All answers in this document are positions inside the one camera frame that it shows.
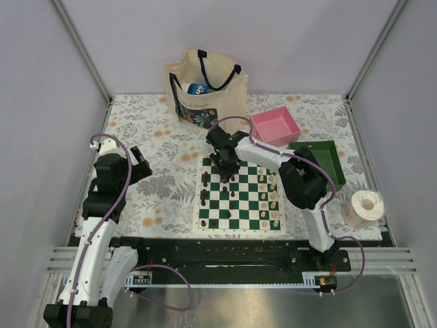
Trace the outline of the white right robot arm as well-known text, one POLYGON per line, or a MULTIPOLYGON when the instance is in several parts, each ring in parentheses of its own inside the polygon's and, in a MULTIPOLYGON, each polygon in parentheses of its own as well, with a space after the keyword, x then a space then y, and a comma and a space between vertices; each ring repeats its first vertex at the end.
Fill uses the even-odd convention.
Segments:
POLYGON ((312 265, 321 271, 335 263, 331 250, 335 239, 329 232, 323 212, 326 186, 332 182, 320 167, 310 149, 286 150, 255 140, 250 134, 237 131, 233 135, 220 126, 211 128, 206 142, 214 152, 210 155, 222 181, 237 174, 243 161, 260 165, 280 177, 289 202, 301 209, 309 233, 312 265))

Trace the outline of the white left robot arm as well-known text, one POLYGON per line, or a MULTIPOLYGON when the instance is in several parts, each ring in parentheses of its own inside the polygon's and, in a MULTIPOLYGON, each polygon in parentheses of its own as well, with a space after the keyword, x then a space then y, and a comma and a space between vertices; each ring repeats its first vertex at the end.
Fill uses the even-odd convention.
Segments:
POLYGON ((43 318, 49 327, 110 327, 113 303, 131 269, 148 262, 144 242, 138 237, 115 238, 126 205, 126 185, 152 175, 138 147, 130 149, 137 164, 110 140, 100 144, 83 202, 83 227, 78 250, 66 285, 55 304, 48 304, 43 318))

